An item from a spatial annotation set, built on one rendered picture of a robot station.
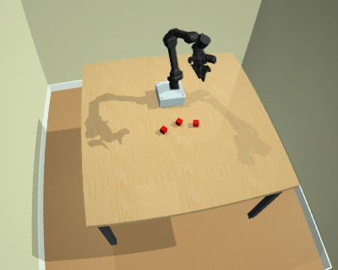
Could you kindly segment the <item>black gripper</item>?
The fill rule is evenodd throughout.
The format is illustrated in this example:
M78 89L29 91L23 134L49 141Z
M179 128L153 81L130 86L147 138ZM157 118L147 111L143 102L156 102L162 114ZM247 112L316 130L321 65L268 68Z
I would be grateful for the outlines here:
M205 59L202 60L203 51L194 51L194 54L188 58L188 62L191 64L191 67L197 74L198 78L201 78L202 82L205 81L206 73L211 72L211 68L209 66L205 66Z

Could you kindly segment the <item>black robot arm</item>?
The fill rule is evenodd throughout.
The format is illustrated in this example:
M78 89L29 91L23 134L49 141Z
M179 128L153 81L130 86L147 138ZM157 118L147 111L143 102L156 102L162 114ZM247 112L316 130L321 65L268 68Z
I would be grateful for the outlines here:
M179 80L183 79L183 71L179 68L178 59L177 59L177 38L184 39L184 41L188 44L192 44L191 48L194 51L204 51L210 44L210 37L203 34L198 34L197 32L187 32L183 30L178 30L174 28L169 30L166 35L164 35L162 41L164 46L168 49L168 54L171 63L171 71L170 77L167 80L170 82L169 87L170 89L179 89ZM195 42L195 43L194 43ZM215 64L216 56L206 54L205 51L203 52L202 60L207 62L211 62Z

